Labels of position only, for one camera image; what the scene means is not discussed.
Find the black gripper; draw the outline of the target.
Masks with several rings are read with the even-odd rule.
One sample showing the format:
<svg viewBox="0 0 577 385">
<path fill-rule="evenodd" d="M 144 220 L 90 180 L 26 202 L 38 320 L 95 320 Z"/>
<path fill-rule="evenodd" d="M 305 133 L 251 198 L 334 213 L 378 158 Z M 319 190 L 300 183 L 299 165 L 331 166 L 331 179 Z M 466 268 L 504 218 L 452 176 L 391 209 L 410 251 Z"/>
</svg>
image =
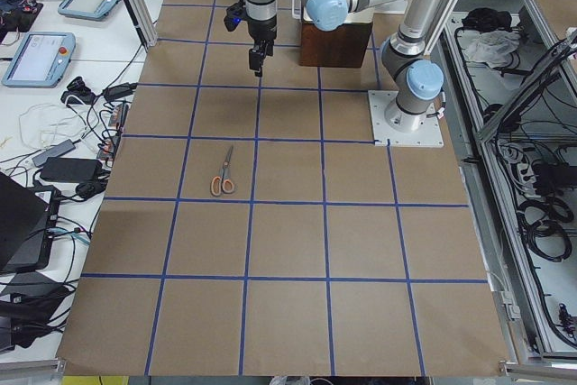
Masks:
<svg viewBox="0 0 577 385">
<path fill-rule="evenodd" d="M 264 21 L 249 17 L 247 24 L 249 34 L 255 42 L 255 45 L 249 49 L 249 69 L 254 71 L 256 77 L 261 77 L 265 59 L 273 55 L 276 16 L 273 15 Z"/>
</svg>

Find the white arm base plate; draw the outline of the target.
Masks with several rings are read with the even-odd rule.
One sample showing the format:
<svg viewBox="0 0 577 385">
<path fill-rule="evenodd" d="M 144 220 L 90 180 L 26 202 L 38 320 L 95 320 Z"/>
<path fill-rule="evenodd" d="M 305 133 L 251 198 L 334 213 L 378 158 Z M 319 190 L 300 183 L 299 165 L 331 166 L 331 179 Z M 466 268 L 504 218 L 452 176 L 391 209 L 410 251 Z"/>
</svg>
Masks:
<svg viewBox="0 0 577 385">
<path fill-rule="evenodd" d="M 424 114 L 409 115 L 397 105 L 397 91 L 368 92 L 373 143 L 376 146 L 442 148 L 444 140 L 435 104 Z"/>
</svg>

